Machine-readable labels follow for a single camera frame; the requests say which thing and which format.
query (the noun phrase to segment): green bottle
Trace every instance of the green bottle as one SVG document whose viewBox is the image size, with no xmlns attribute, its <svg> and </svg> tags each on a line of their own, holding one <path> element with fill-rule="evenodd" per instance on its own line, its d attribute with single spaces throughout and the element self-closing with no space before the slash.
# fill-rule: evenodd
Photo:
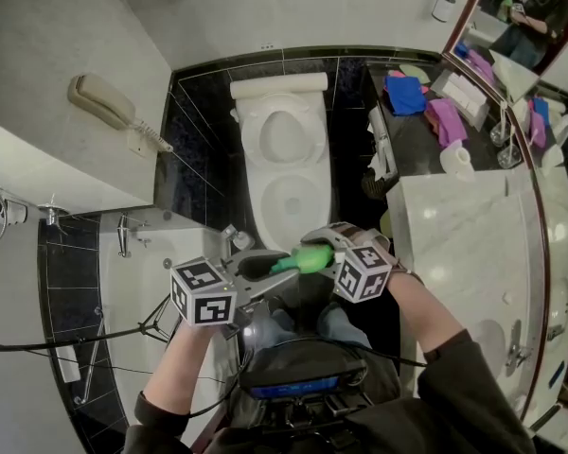
<svg viewBox="0 0 568 454">
<path fill-rule="evenodd" d="M 291 257 L 279 259 L 272 266 L 270 273 L 276 274 L 287 269 L 298 268 L 301 274 L 311 274 L 325 268 L 333 256 L 334 250 L 328 244 L 302 245 L 293 249 Z"/>
</svg>

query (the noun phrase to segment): wall-mounted telephone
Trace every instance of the wall-mounted telephone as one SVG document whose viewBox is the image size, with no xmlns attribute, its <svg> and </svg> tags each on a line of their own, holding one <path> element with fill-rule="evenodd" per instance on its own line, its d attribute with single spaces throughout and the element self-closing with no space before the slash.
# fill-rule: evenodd
<svg viewBox="0 0 568 454">
<path fill-rule="evenodd" d="M 135 107 L 114 86 L 96 74 L 75 76 L 69 83 L 67 98 L 88 113 L 117 130 L 133 129 L 143 133 L 162 151 L 171 152 L 172 146 L 162 139 L 144 121 L 135 119 Z"/>
</svg>

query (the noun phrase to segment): bathtub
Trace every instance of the bathtub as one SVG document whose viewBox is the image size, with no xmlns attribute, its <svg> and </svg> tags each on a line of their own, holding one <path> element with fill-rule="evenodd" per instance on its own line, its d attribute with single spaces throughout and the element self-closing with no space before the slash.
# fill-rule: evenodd
<svg viewBox="0 0 568 454">
<path fill-rule="evenodd" d="M 195 257 L 222 256 L 223 241 L 220 234 L 192 220 L 166 214 L 159 209 L 144 209 L 129 213 L 129 226 L 136 227 L 144 220 L 150 225 L 129 234 L 131 256 L 118 255 L 119 242 L 115 231 L 119 213 L 105 214 L 99 233 L 99 272 L 101 300 L 107 332 L 134 328 L 143 322 L 169 294 L 169 270 L 165 259 L 172 265 Z M 178 317 L 169 302 L 160 328 L 170 332 Z M 166 344 L 141 334 L 108 340 L 111 362 L 114 366 L 152 372 L 162 357 Z M 221 334 L 210 343 L 200 376 L 226 379 L 236 371 L 238 349 L 235 340 L 225 341 Z M 122 407 L 135 424 L 134 403 L 149 379 L 147 374 L 114 370 Z M 222 384 L 210 379 L 199 379 L 191 411 L 215 403 L 223 394 Z M 182 441 L 191 446 L 198 438 L 216 410 L 191 419 Z"/>
</svg>

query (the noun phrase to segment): grab bar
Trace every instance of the grab bar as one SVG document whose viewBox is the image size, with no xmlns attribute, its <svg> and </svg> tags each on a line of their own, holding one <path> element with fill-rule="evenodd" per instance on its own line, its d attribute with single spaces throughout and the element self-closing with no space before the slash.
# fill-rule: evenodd
<svg viewBox="0 0 568 454">
<path fill-rule="evenodd" d="M 103 310 L 97 306 L 95 308 L 95 314 L 101 317 L 101 323 L 98 325 L 97 336 L 103 333 L 103 328 L 105 327 L 105 317 L 103 316 Z M 88 373 L 86 374 L 86 383 L 84 383 L 84 397 L 79 396 L 74 397 L 74 403 L 76 405 L 84 405 L 88 402 L 88 396 L 91 392 L 91 381 L 93 380 L 93 370 L 95 366 L 95 360 L 97 359 L 98 344 L 100 341 L 95 341 L 93 343 L 93 354 L 91 355 L 91 361 L 88 365 Z"/>
</svg>

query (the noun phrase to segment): black countertop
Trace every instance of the black countertop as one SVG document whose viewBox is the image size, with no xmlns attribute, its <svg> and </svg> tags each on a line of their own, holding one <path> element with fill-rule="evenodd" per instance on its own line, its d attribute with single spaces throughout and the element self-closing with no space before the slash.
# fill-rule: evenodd
<svg viewBox="0 0 568 454">
<path fill-rule="evenodd" d="M 422 65 L 413 62 L 413 65 L 421 67 L 430 77 L 432 83 L 443 70 L 453 70 L 452 65 L 447 62 Z M 393 114 L 389 97 L 382 90 L 383 80 L 387 76 L 387 72 L 392 69 L 399 70 L 399 65 L 394 63 L 368 64 L 366 75 L 369 79 L 364 79 L 364 102 L 369 110 L 373 109 L 377 102 L 381 106 L 398 174 L 403 177 L 444 173 L 439 162 L 439 154 L 442 148 L 437 141 L 437 136 L 431 131 L 431 126 L 424 114 L 417 113 L 410 116 L 395 116 Z M 431 89 L 425 96 L 428 100 L 441 97 Z M 459 114 L 468 136 L 468 139 L 463 142 L 463 147 L 470 153 L 471 163 L 476 171 L 501 169 L 496 158 L 500 148 L 492 145 L 489 136 L 490 130 L 499 121 L 499 108 L 491 99 L 488 99 L 488 104 L 490 106 L 489 114 L 480 131 Z"/>
</svg>

